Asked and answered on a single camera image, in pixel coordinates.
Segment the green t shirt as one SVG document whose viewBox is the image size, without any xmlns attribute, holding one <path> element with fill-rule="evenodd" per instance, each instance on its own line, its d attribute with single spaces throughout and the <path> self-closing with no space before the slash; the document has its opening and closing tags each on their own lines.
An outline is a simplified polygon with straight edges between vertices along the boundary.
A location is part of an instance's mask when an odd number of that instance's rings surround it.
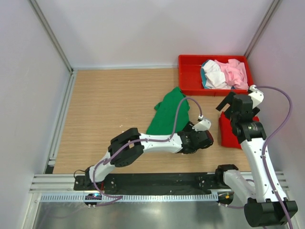
<svg viewBox="0 0 305 229">
<path fill-rule="evenodd" d="M 155 116 L 152 119 L 146 134 L 148 135 L 170 135 L 173 131 L 176 111 L 179 102 L 185 98 L 179 87 L 175 87 L 167 93 L 163 100 L 155 107 Z M 182 131 L 186 124 L 190 121 L 190 106 L 187 100 L 184 100 L 180 106 L 175 132 Z"/>
</svg>

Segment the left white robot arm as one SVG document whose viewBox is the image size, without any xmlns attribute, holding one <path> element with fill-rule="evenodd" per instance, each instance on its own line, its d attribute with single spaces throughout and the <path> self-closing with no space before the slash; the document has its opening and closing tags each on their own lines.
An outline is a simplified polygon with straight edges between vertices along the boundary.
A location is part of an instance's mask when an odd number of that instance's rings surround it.
<svg viewBox="0 0 305 229">
<path fill-rule="evenodd" d="M 113 138 L 104 157 L 85 170 L 84 184 L 89 190 L 97 190 L 116 167 L 129 166 L 144 153 L 193 154 L 206 149 L 214 143 L 210 127 L 211 121 L 203 119 L 195 125 L 188 123 L 185 129 L 173 135 L 147 135 L 130 128 Z"/>
</svg>

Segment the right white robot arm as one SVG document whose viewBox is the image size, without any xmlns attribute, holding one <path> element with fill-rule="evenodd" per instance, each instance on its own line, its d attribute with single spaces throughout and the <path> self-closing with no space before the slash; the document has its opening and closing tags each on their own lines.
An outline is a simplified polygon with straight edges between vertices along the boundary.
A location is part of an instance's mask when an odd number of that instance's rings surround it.
<svg viewBox="0 0 305 229">
<path fill-rule="evenodd" d="M 214 181 L 221 189 L 229 186 L 243 202 L 244 215 L 251 227 L 288 224 L 293 228 L 291 219 L 298 211 L 297 203 L 287 198 L 279 184 L 269 157 L 264 127 L 254 121 L 263 98 L 260 91 L 248 95 L 230 92 L 216 108 L 221 111 L 229 105 L 224 115 L 247 156 L 254 184 L 250 185 L 235 165 L 219 166 Z"/>
</svg>

